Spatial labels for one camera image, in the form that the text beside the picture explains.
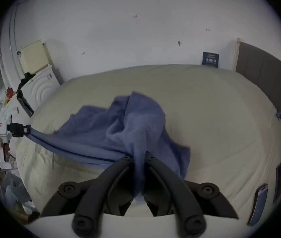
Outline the person's left hand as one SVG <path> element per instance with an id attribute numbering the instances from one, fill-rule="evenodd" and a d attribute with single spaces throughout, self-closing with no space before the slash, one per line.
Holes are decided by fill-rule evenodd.
<path id="1" fill-rule="evenodd" d="M 10 147 L 8 143 L 3 143 L 3 140 L 0 138 L 0 149 L 3 149 L 4 158 L 7 158 L 9 155 Z"/>

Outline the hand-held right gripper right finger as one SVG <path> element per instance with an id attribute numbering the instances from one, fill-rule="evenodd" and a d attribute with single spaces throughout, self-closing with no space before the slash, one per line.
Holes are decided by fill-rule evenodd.
<path id="1" fill-rule="evenodd" d="M 151 210 L 156 210 L 154 216 L 174 214 L 181 237 L 200 237 L 207 229 L 204 215 L 239 219 L 217 185 L 182 180 L 150 152 L 146 152 L 144 168 L 147 205 Z"/>

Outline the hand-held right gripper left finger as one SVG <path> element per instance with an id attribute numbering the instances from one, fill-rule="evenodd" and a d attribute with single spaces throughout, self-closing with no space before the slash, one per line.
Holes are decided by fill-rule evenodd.
<path id="1" fill-rule="evenodd" d="M 40 217 L 74 213 L 71 228 L 83 238 L 95 237 L 103 213 L 124 216 L 134 199 L 134 160 L 124 156 L 96 179 L 61 184 Z"/>

